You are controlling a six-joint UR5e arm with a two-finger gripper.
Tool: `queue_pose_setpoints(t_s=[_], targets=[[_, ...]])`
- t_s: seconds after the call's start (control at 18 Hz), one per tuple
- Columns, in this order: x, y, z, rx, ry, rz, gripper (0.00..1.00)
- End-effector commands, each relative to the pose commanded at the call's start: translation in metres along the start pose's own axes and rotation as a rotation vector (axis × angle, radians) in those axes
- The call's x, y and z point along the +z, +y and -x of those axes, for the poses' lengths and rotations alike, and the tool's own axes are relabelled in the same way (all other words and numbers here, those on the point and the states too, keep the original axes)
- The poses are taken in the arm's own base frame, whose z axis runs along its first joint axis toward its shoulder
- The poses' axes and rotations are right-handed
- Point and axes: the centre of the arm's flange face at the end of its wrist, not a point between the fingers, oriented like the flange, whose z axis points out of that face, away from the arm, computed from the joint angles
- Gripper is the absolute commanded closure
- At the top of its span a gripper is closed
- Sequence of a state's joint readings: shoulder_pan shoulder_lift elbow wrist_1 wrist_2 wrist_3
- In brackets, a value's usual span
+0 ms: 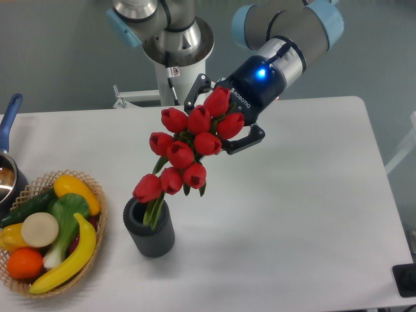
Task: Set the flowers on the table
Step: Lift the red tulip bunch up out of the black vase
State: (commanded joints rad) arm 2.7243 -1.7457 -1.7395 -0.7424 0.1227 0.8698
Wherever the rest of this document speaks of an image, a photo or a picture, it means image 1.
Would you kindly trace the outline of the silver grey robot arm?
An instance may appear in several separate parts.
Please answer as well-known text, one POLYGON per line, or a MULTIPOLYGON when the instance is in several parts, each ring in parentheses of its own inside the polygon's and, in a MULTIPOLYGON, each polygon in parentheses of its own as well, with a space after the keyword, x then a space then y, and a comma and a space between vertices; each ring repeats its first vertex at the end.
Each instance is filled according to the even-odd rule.
POLYGON ((234 41, 254 51, 228 77, 214 82, 205 61, 214 47, 210 26, 197 17, 194 1, 114 1, 106 16, 114 32, 130 47, 142 46, 157 74, 156 90, 116 92, 116 107, 158 100, 190 112, 197 98, 218 86, 250 127, 242 139, 226 142, 234 154, 265 137, 258 116, 338 41, 344 22, 335 1, 270 1, 242 6, 231 30, 234 41))

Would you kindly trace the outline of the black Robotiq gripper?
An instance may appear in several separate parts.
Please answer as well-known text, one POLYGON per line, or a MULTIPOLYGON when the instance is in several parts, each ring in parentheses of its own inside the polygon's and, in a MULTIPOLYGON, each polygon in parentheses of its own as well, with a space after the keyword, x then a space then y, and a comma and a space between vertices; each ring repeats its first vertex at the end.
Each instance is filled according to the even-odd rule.
MULTIPOLYGON (((265 138, 265 131, 255 122, 259 114, 284 91, 285 80, 282 74, 269 66, 265 57, 254 55, 225 80, 216 83, 216 86, 230 89, 231 102, 235 102, 236 110, 243 114, 245 126, 251 125, 245 137, 223 140, 222 150, 233 155, 260 143, 265 138)), ((185 113, 190 114, 198 97, 212 91, 214 87, 215 83, 206 74, 200 73, 185 98, 185 113)))

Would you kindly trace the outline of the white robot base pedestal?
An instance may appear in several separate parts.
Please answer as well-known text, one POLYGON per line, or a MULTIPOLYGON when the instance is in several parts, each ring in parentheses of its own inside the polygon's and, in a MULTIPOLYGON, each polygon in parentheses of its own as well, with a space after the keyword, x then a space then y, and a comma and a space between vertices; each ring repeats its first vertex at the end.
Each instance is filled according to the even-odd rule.
POLYGON ((206 61, 201 60, 190 66, 174 66, 170 68, 166 68, 165 65, 159 64, 158 62, 154 62, 153 64, 155 66, 161 105, 174 106, 174 94, 168 83, 168 79, 171 78, 177 101, 182 105, 197 76, 205 73, 206 61))

